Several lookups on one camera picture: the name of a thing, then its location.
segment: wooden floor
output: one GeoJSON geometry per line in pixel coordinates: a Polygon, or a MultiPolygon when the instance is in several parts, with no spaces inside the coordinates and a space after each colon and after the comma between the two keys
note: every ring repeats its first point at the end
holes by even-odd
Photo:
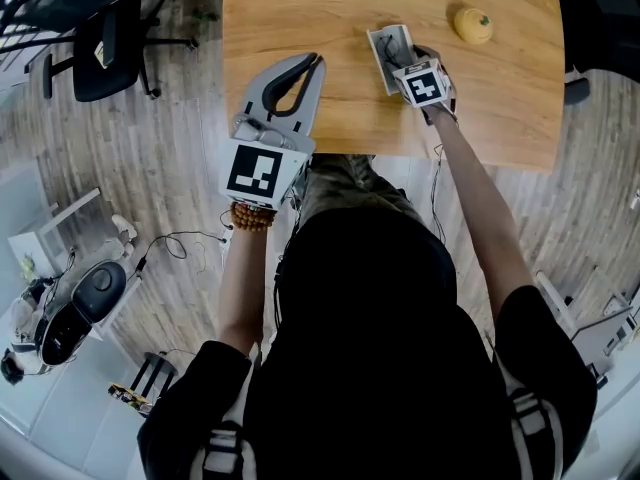
{"type": "MultiPolygon", "coordinates": [[[[149,9],[156,0],[143,1],[149,9]]],[[[138,227],[138,256],[155,236],[170,231],[223,231],[219,217],[227,203],[217,190],[217,148],[227,133],[222,29],[220,23],[195,20],[194,8],[219,14],[221,0],[169,2],[160,14],[162,25],[154,34],[196,35],[200,48],[148,48],[150,77],[159,80],[163,91],[159,100],[150,101],[136,84],[100,102],[78,103],[68,72],[57,77],[54,98],[45,101],[42,66],[36,62],[30,83],[0,109],[0,168],[37,158],[49,199],[61,207],[100,187],[103,206],[138,227]]],[[[65,47],[53,51],[54,60],[69,52],[65,47]]],[[[563,296],[576,299],[572,311],[581,321],[600,315],[610,296],[587,282],[595,265],[622,291],[631,292],[640,281],[640,213],[629,209],[640,187],[640,87],[610,73],[595,72],[589,78],[592,97],[565,109],[563,140],[551,176],[489,169],[520,225],[531,269],[544,270],[563,296]]],[[[378,157],[374,166],[406,189],[432,226],[429,195],[435,163],[378,157]]],[[[490,327],[486,288],[446,162],[436,210],[457,267],[459,303],[481,330],[490,327]]],[[[269,282],[293,217],[291,211],[278,215],[270,237],[269,282]]],[[[381,240],[392,241],[393,231],[381,240]]],[[[220,249],[203,237],[186,237],[184,244],[189,256],[183,261],[154,246],[144,285],[114,324],[118,340],[140,363],[145,351],[197,351],[216,336],[220,249]]],[[[270,294],[266,300],[270,329],[270,294]]],[[[180,368],[191,359],[174,354],[172,361],[180,368]]]]}

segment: beaded bracelet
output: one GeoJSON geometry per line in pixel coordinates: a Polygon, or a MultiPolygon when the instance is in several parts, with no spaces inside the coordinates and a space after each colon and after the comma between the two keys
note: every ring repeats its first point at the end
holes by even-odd
{"type": "Polygon", "coordinates": [[[231,203],[231,222],[237,229],[264,231],[271,227],[275,216],[276,212],[259,206],[231,203]]]}

